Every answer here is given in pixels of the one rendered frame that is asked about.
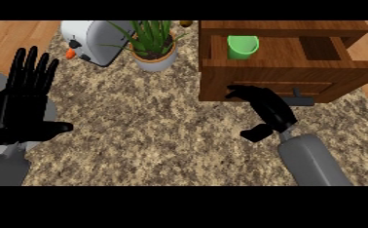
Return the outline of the wooden drawer cabinet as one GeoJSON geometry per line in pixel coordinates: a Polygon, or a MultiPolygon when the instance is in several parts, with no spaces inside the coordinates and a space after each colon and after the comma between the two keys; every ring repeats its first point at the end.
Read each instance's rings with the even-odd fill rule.
{"type": "Polygon", "coordinates": [[[202,20],[198,23],[198,70],[205,59],[227,58],[227,36],[255,36],[248,59],[356,60],[347,48],[368,34],[362,20],[202,20]]]}

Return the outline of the green cup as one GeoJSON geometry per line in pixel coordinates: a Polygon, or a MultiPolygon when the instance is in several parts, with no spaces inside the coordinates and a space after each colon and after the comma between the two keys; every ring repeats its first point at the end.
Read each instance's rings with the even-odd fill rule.
{"type": "Polygon", "coordinates": [[[258,38],[255,36],[227,36],[229,59],[248,59],[258,50],[258,38]]]}

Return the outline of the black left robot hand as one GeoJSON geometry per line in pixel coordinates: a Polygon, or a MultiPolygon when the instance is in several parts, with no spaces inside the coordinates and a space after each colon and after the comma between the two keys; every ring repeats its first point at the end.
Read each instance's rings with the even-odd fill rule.
{"type": "Polygon", "coordinates": [[[37,56],[35,46],[17,49],[0,91],[0,145],[47,141],[73,130],[68,122],[42,120],[57,65],[47,53],[37,56]]]}

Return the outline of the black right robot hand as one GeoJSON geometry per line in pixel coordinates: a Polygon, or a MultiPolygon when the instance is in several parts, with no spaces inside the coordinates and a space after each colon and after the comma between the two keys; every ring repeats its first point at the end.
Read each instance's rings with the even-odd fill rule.
{"type": "Polygon", "coordinates": [[[230,92],[226,98],[239,98],[249,103],[252,110],[264,121],[239,136],[251,142],[263,140],[273,132],[282,133],[297,122],[292,111],[282,98],[267,88],[243,85],[227,85],[230,92]]]}

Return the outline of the wooden drawer front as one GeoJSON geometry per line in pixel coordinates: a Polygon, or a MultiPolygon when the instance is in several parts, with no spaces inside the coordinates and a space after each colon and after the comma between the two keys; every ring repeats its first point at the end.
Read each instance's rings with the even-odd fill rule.
{"type": "Polygon", "coordinates": [[[199,99],[227,101],[227,85],[269,88],[291,96],[298,88],[303,96],[328,103],[368,83],[368,61],[205,59],[201,62],[199,99]]]}

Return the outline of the potted green plant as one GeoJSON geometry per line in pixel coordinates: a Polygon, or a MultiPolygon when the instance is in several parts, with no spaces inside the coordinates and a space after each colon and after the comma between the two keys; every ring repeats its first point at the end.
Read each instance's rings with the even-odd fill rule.
{"type": "Polygon", "coordinates": [[[128,39],[130,46],[119,47],[131,52],[137,67],[147,72],[164,71],[177,59],[177,42],[184,34],[175,35],[168,20],[131,20],[134,35],[110,21],[128,39]]]}

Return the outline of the white toaster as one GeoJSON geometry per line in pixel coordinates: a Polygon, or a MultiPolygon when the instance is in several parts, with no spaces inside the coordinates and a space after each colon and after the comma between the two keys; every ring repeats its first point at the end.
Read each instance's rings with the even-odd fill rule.
{"type": "Polygon", "coordinates": [[[106,20],[63,20],[60,32],[78,58],[106,67],[130,41],[106,20]]]}

